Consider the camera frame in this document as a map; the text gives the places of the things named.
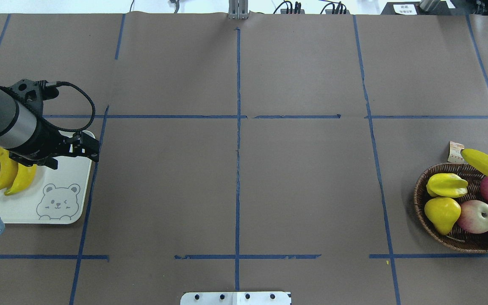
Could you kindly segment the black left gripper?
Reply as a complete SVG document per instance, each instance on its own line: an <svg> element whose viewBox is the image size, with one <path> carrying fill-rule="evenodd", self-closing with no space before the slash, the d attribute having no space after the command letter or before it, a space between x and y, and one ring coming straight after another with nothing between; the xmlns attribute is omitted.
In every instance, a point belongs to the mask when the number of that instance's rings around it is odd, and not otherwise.
<svg viewBox="0 0 488 305"><path fill-rule="evenodd" d="M57 127L43 118L43 103L55 99L59 95L59 87L68 86L82 94L91 106L91 116L84 127L66 129ZM33 114L35 130L33 135L19 147L9 149L9 157L24 166L46 166L58 168L56 157L88 158L93 162L99 161L100 143L85 130L93 123L95 104L89 95L67 81L49 82L46 80L33 81L22 79L8 87L8 94L21 106Z"/></svg>

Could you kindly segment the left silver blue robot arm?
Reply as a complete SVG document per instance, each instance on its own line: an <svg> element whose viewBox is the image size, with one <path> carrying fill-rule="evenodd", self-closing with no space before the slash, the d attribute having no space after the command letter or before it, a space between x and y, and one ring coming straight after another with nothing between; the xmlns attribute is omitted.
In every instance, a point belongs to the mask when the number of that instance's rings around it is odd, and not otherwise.
<svg viewBox="0 0 488 305"><path fill-rule="evenodd" d="M63 86L75 89L90 104L91 115L83 127L58 127L43 116L43 103L57 98ZM59 158L98 162L100 142L86 131L95 114L91 97L67 81L21 79L12 86L0 86L0 192L14 196L27 191L37 168L56 170ZM0 236L4 230L0 216Z"/></svg>

